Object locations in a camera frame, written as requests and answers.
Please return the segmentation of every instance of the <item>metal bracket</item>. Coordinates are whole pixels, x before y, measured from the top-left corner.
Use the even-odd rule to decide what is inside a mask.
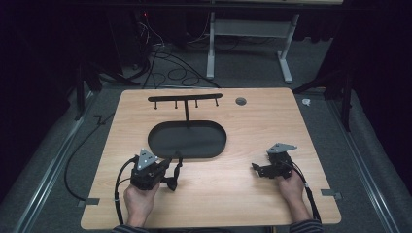
[[[335,192],[333,189],[321,189],[323,196],[333,196],[335,200],[342,200],[343,196],[340,192]]]
[[[154,164],[158,157],[148,152],[145,149],[140,149],[139,162],[137,163],[137,170],[141,171],[146,167]]]
[[[273,147],[268,149],[267,153],[281,153],[281,152],[285,152],[285,151],[288,151],[288,150],[294,150],[294,149],[297,149],[297,147],[292,146],[292,145],[288,145],[288,144],[277,143],[277,144],[273,145]]]
[[[77,207],[98,206],[99,202],[100,198],[87,198],[85,201],[79,201]]]

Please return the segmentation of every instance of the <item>wooden table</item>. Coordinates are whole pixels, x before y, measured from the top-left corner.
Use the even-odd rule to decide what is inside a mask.
[[[89,198],[98,198],[98,205],[87,205],[84,229],[111,229],[119,224],[114,187],[121,166],[141,148],[150,150],[148,134],[160,122],[185,120],[183,103],[175,109],[173,102],[148,101],[150,96],[221,93],[219,107],[215,100],[189,102],[190,119],[212,120],[226,131],[224,151],[210,159],[186,159],[171,191],[163,183],[155,197],[154,210],[146,226],[149,228],[219,227],[283,225],[291,223],[288,206],[279,193],[275,180],[260,178],[251,163],[269,164],[266,150],[275,143],[297,146],[289,155],[302,170],[311,186],[323,223],[340,221],[335,200],[323,196],[329,189],[326,176],[313,147],[292,92],[287,88],[244,89],[163,89],[127,90],[119,106],[100,160]],[[239,106],[236,98],[247,104]],[[166,177],[173,176],[173,161]],[[130,177],[132,166],[123,172]],[[128,183],[120,185],[123,193]],[[121,198],[124,219],[127,210]]]

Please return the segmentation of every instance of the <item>black oval tray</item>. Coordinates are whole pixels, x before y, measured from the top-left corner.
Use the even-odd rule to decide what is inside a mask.
[[[226,132],[210,120],[166,121],[148,136],[152,153],[161,158],[211,158],[226,145]]]

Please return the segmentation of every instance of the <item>striped sleeve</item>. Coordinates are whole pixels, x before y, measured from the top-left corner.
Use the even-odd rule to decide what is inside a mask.
[[[112,233],[149,233],[149,231],[140,227],[134,228],[129,225],[118,225],[113,228]]]
[[[318,220],[310,219],[296,222],[290,226],[291,233],[321,233],[324,232],[322,224]]]

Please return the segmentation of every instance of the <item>person's right hand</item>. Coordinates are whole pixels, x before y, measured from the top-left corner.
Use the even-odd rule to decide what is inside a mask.
[[[288,203],[291,211],[292,221],[300,222],[311,219],[305,203],[303,202],[303,181],[300,176],[292,170],[291,176],[284,179],[282,176],[276,177],[282,196]]]
[[[160,183],[154,186],[152,190],[140,190],[133,184],[124,191],[124,202],[128,210],[127,225],[133,227],[143,227],[154,208],[155,194],[157,193]]]
[[[302,201],[303,181],[300,176],[291,171],[291,176],[284,179],[282,176],[276,177],[279,189],[285,200],[289,202]]]

